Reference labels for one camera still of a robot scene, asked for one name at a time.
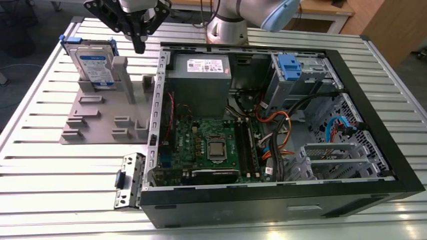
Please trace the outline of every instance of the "wooden cabinet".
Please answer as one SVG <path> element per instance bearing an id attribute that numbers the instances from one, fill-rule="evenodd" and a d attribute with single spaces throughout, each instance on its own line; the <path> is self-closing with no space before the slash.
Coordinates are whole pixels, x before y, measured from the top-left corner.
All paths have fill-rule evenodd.
<path id="1" fill-rule="evenodd" d="M 342 34 L 367 35 L 395 68 L 427 37 L 427 0 L 347 0 Z"/>

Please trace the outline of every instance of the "hard drive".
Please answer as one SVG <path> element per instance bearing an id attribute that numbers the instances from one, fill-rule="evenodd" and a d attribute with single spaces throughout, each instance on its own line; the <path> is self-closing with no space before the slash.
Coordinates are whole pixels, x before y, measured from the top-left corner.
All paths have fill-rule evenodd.
<path id="1" fill-rule="evenodd" d="M 82 81 L 91 81 L 95 89 L 117 89 L 113 71 L 114 57 L 119 55 L 117 41 L 83 40 L 81 37 L 59 37 L 73 59 Z"/>

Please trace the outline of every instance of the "white label sticker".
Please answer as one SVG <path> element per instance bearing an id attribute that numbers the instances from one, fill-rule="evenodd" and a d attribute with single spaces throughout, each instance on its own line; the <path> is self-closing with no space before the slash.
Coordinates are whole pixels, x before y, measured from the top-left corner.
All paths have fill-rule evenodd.
<path id="1" fill-rule="evenodd" d="M 114 85 L 114 76 L 110 69 L 106 67 L 107 58 L 105 56 L 81 56 L 83 70 L 89 79 L 98 86 Z"/>
<path id="2" fill-rule="evenodd" d="M 266 167 L 266 173 L 269 175 L 274 175 L 274 169 L 271 167 Z"/>
<path id="3" fill-rule="evenodd" d="M 187 72 L 190 73 L 223 73 L 223 61 L 219 59 L 189 59 Z"/>
<path id="4" fill-rule="evenodd" d="M 267 103 L 265 103 L 263 101 L 261 101 L 259 105 L 261 105 L 265 109 L 267 109 L 267 107 L 269 107 Z"/>

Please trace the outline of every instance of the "expansion slot bracket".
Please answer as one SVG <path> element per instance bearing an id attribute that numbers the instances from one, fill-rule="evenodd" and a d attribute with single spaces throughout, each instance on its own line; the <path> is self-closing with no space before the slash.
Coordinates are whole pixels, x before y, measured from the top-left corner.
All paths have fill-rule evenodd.
<path id="1" fill-rule="evenodd" d="M 146 156 L 133 153 L 123 157 L 122 168 L 117 173 L 117 195 L 114 209 L 135 210 L 141 208 L 142 183 Z"/>

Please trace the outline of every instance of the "open computer tower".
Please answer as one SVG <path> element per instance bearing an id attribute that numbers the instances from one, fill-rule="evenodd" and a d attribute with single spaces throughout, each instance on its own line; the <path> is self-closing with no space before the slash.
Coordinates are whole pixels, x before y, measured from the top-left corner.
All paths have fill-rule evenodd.
<path id="1" fill-rule="evenodd" d="M 342 217 L 425 191 L 338 51 L 163 43 L 159 56 L 129 188 L 157 228 Z"/>

